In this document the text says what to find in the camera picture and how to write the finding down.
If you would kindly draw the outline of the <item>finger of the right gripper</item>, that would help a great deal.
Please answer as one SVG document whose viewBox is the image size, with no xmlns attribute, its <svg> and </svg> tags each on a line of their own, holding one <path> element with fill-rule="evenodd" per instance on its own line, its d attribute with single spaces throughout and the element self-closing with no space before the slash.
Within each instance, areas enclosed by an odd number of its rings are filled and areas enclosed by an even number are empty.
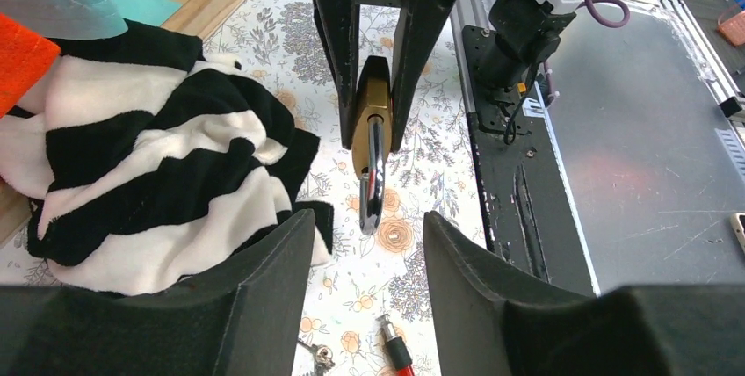
<svg viewBox="0 0 745 376">
<path fill-rule="evenodd" d="M 354 0 L 313 2 L 316 27 L 337 91 L 341 142 L 349 149 L 356 111 L 359 8 Z"/>
<path fill-rule="evenodd" d="M 417 82 L 456 0 L 402 0 L 394 34 L 393 152 L 402 145 Z"/>
</svg>

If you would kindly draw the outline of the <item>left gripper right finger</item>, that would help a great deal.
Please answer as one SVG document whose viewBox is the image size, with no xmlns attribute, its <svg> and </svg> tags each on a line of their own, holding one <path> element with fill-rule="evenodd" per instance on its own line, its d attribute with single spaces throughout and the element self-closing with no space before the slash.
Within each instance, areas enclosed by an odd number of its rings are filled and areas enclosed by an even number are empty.
<svg viewBox="0 0 745 376">
<path fill-rule="evenodd" d="M 444 375 L 741 375 L 741 285 L 623 286 L 586 297 L 477 246 L 439 213 L 423 251 Z"/>
</svg>

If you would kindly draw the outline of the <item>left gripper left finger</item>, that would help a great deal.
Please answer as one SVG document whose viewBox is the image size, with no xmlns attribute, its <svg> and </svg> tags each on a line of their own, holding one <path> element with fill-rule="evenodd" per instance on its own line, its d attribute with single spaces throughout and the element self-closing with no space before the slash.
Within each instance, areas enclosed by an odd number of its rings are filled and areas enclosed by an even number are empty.
<svg viewBox="0 0 745 376">
<path fill-rule="evenodd" d="M 1 290 L 4 375 L 288 375 L 315 238 L 295 213 L 225 262 L 155 294 Z"/>
</svg>

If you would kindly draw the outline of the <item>small silver key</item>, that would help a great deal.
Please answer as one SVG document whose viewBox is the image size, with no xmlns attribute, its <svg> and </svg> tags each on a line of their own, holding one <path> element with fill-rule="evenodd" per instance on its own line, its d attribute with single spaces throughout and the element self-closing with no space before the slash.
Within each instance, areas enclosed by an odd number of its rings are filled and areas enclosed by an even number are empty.
<svg viewBox="0 0 745 376">
<path fill-rule="evenodd" d="M 301 375 L 323 376 L 336 366 L 333 352 L 327 345 L 309 344 L 301 338 L 298 339 L 297 344 L 309 354 L 312 360 L 312 365 L 305 369 Z"/>
</svg>

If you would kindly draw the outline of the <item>brass padlock with shackle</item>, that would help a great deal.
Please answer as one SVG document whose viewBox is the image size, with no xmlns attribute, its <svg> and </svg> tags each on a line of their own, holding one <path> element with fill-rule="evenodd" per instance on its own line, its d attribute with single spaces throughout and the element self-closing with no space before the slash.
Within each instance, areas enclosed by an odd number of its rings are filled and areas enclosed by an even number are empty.
<svg viewBox="0 0 745 376">
<path fill-rule="evenodd" d="M 355 96 L 351 155 L 359 179 L 359 227 L 363 235 L 374 235 L 383 215 L 385 169 L 392 142 L 393 107 L 386 58 L 366 59 Z"/>
</svg>

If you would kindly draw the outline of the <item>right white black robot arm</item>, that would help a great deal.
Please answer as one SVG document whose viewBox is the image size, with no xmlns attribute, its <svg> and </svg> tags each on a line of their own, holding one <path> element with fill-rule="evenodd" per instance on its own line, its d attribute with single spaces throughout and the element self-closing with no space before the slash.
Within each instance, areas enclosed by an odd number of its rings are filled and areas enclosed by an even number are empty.
<svg viewBox="0 0 745 376">
<path fill-rule="evenodd" d="M 362 5 L 392 6 L 400 11 L 392 62 L 391 149 L 402 143 L 416 84 L 456 0 L 312 0 L 314 20 L 336 86 L 342 143 L 352 145 L 362 109 L 358 88 L 358 33 Z M 488 52 L 488 82 L 513 86 L 532 65 L 558 46 L 561 32 L 585 0 L 495 0 L 488 14 L 495 45 Z"/>
</svg>

